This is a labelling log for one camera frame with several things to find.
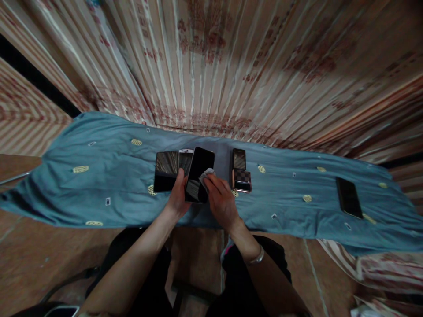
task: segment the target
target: checkered phone back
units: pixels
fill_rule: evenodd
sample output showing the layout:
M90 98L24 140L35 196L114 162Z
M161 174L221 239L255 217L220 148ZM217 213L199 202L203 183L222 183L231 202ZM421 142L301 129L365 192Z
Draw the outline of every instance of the checkered phone back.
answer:
M251 183L251 173L249 171L234 169L234 180L242 183Z

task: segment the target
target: hand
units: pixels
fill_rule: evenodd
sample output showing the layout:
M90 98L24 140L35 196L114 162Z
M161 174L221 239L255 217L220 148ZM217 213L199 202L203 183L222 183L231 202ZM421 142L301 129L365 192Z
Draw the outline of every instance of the hand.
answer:
M242 221L235 205L235 197L226 180L209 174L204 183L209 191L210 208L217 222L227 232L231 232Z
M164 210L174 215L177 220L181 219L191 206L191 203L185 202L185 184L188 176L184 177L184 174L184 170L180 168L175 185L172 188L171 196L164 208Z

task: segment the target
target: person's left hand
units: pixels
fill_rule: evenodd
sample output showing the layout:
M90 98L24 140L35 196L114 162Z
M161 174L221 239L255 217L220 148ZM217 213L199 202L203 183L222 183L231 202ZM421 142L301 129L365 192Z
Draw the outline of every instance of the person's left hand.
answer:
M165 206L165 210L172 213L177 219L181 219L188 211L191 203L185 202L185 184L188 176L184 177L184 170L179 169L178 177L176 178L175 185L172 188L171 196Z

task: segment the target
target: person's right hand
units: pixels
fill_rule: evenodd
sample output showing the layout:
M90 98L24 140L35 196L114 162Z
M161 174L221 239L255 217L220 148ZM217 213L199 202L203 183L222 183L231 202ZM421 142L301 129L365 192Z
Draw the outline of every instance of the person's right hand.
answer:
M226 180L213 174L209 174L208 177L209 179L204 178L204 183L208 189L211 212L222 228L230 233L242 221L235 205L235 197Z

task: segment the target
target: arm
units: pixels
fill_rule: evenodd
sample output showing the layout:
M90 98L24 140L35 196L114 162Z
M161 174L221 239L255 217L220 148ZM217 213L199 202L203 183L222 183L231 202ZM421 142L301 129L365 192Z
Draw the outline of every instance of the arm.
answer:
M191 205L185 202L185 183L184 170L179 169L162 213L100 280L82 305L80 314L124 316L128 312L172 229Z
M261 247L239 218L229 184L213 175L204 179L209 189L210 208L216 220L230 234L246 263L256 259ZM247 266L254 288L270 316L308 312L301 297L266 253L262 262Z

